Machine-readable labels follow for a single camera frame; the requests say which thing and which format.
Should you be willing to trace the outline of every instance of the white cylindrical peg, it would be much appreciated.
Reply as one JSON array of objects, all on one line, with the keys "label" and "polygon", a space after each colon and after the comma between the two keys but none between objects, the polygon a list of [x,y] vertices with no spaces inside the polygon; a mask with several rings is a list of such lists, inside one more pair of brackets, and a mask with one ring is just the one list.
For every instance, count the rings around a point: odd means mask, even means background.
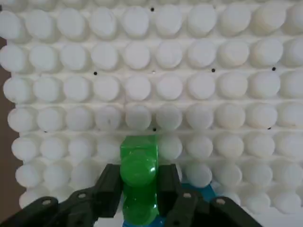
[{"label": "white cylindrical peg", "polygon": [[249,78],[249,92],[254,98],[267,99],[277,95],[280,77],[274,72],[259,72]]},{"label": "white cylindrical peg", "polygon": [[32,135],[19,137],[11,145],[11,151],[16,158],[27,163],[40,155],[40,144],[39,137]]},{"label": "white cylindrical peg", "polygon": [[246,109],[246,123],[257,129],[268,129],[275,125],[278,112],[273,105],[255,103]]},{"label": "white cylindrical peg", "polygon": [[215,82],[207,74],[196,73],[188,79],[187,89],[195,99],[208,99],[215,92]]},{"label": "white cylindrical peg", "polygon": [[72,8],[62,10],[57,19],[57,26],[64,36],[74,41],[82,41],[89,34],[85,17]]},{"label": "white cylindrical peg", "polygon": [[0,37],[15,43],[26,43],[30,39],[24,21],[5,10],[0,12]]},{"label": "white cylindrical peg", "polygon": [[152,122],[152,114],[144,105],[134,105],[126,109],[125,121],[133,130],[146,130]]},{"label": "white cylindrical peg", "polygon": [[147,77],[131,76],[125,82],[126,95],[134,101],[142,101],[148,98],[152,85]]},{"label": "white cylindrical peg", "polygon": [[183,90],[181,79],[174,73],[167,73],[157,83],[156,90],[158,95],[165,100],[177,99]]},{"label": "white cylindrical peg", "polygon": [[225,36],[237,35],[248,27],[250,19],[251,11],[246,4],[231,3],[220,16],[220,31]]},{"label": "white cylindrical peg", "polygon": [[113,76],[102,76],[94,82],[94,92],[98,98],[105,102],[115,100],[120,94],[119,80]]},{"label": "white cylindrical peg", "polygon": [[214,148],[225,158],[237,159],[244,151],[244,143],[239,136],[224,132],[215,138]]},{"label": "white cylindrical peg", "polygon": [[187,29],[194,37],[206,36],[215,26],[217,14],[210,4],[199,4],[191,9],[187,17]]},{"label": "white cylindrical peg", "polygon": [[164,69],[173,69],[177,67],[183,57],[181,46],[176,41],[163,41],[157,51],[157,63]]},{"label": "white cylindrical peg", "polygon": [[40,77],[34,82],[33,91],[35,96],[47,103],[57,102],[63,99],[63,83],[53,77]]},{"label": "white cylindrical peg", "polygon": [[31,103],[34,99],[32,81],[18,77],[9,78],[3,85],[5,97],[16,104]]},{"label": "white cylindrical peg", "polygon": [[244,137],[245,150],[247,153],[259,157],[270,157],[275,151],[274,140],[266,134],[252,132]]},{"label": "white cylindrical peg", "polygon": [[248,82],[243,74],[231,72],[221,75],[217,85],[222,96],[225,98],[236,99],[245,95]]},{"label": "white cylindrical peg", "polygon": [[234,68],[243,65],[250,54],[250,48],[244,41],[227,41],[218,50],[218,61],[224,67]]},{"label": "white cylindrical peg", "polygon": [[67,110],[66,125],[73,131],[86,131],[94,126],[93,112],[85,106],[77,106]]},{"label": "white cylindrical peg", "polygon": [[28,3],[34,8],[50,11],[56,6],[57,0],[28,0]]},{"label": "white cylindrical peg", "polygon": [[283,55],[283,45],[275,38],[262,39],[251,47],[250,61],[252,65],[270,67],[277,64]]},{"label": "white cylindrical peg", "polygon": [[59,160],[67,154],[68,140],[58,136],[51,136],[42,141],[41,154],[50,160]]},{"label": "white cylindrical peg", "polygon": [[211,155],[213,149],[212,141],[202,135],[193,136],[186,143],[186,150],[193,159],[206,159]]},{"label": "white cylindrical peg", "polygon": [[67,44],[60,52],[60,60],[64,67],[72,71],[86,71],[90,67],[90,54],[79,44]]},{"label": "white cylindrical peg", "polygon": [[104,40],[112,40],[117,34],[117,19],[105,7],[99,7],[92,12],[89,26],[93,33]]},{"label": "white cylindrical peg", "polygon": [[277,124],[287,128],[303,128],[303,104],[284,103],[278,107]]},{"label": "white cylindrical peg", "polygon": [[257,35],[268,35],[278,30],[286,20],[286,9],[282,2],[269,1],[253,14],[251,29]]},{"label": "white cylindrical peg", "polygon": [[215,111],[215,119],[225,129],[238,129],[245,122],[245,111],[240,105],[222,104]]},{"label": "white cylindrical peg", "polygon": [[84,77],[72,76],[65,80],[63,90],[68,99],[83,102],[91,96],[91,83]]},{"label": "white cylindrical peg", "polygon": [[23,187],[33,188],[43,181],[43,171],[45,165],[38,161],[33,161],[20,166],[16,170],[16,181]]},{"label": "white cylindrical peg", "polygon": [[37,110],[32,107],[16,108],[8,114],[8,123],[16,132],[33,131],[38,128],[36,116]]},{"label": "white cylindrical peg", "polygon": [[94,46],[90,52],[91,59],[98,69],[112,71],[119,63],[118,50],[108,43]]},{"label": "white cylindrical peg", "polygon": [[194,130],[208,129],[214,122],[214,114],[206,106],[195,104],[186,110],[186,120]]},{"label": "white cylindrical peg", "polygon": [[71,177],[72,166],[66,161],[55,162],[43,172],[43,178],[48,190],[60,188],[68,184]]},{"label": "white cylindrical peg", "polygon": [[113,106],[105,106],[96,111],[95,120],[100,130],[116,130],[121,125],[122,113]]},{"label": "white cylindrical peg", "polygon": [[0,64],[8,72],[27,73],[32,70],[28,50],[16,45],[6,45],[0,50]]},{"label": "white cylindrical peg", "polygon": [[160,157],[172,161],[177,159],[183,149],[182,142],[176,135],[162,135],[158,140]]},{"label": "white cylindrical peg", "polygon": [[97,155],[104,161],[118,161],[120,158],[121,141],[115,137],[98,138]]},{"label": "white cylindrical peg", "polygon": [[42,131],[59,131],[65,127],[65,110],[62,107],[47,107],[39,110],[37,124]]},{"label": "white cylindrical peg", "polygon": [[210,168],[202,163],[188,164],[185,167],[185,174],[189,183],[197,188],[206,187],[213,179]]},{"label": "white cylindrical peg", "polygon": [[60,35],[55,19],[43,10],[30,11],[25,18],[25,23],[31,36],[42,42],[53,43]]},{"label": "white cylindrical peg", "polygon": [[182,123],[182,112],[175,105],[162,105],[156,111],[156,122],[165,131],[176,130]]},{"label": "white cylindrical peg", "polygon": [[61,69],[59,52],[51,46],[33,47],[29,53],[29,61],[39,72],[57,72]]},{"label": "white cylindrical peg", "polygon": [[122,26],[127,35],[134,39],[144,38],[149,29],[149,15],[140,6],[127,8],[122,15]]},{"label": "white cylindrical peg", "polygon": [[182,26],[182,14],[177,6],[165,5],[156,15],[157,32],[163,37],[175,37]]}]

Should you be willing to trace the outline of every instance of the white surface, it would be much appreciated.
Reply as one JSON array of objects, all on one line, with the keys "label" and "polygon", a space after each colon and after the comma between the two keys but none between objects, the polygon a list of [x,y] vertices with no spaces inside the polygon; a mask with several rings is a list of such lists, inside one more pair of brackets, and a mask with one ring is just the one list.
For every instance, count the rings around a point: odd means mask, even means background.
[{"label": "white surface", "polygon": [[17,104],[30,103],[35,99],[32,81],[23,78],[9,78],[3,85],[5,97]]}]

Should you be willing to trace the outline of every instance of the green translucent piece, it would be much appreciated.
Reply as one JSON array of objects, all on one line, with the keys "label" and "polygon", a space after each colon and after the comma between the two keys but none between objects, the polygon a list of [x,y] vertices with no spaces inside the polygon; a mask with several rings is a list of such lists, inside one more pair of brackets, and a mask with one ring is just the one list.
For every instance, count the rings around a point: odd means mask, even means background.
[{"label": "green translucent piece", "polygon": [[124,219],[133,225],[149,225],[158,215],[156,136],[128,136],[120,149],[120,175],[124,181]]}]

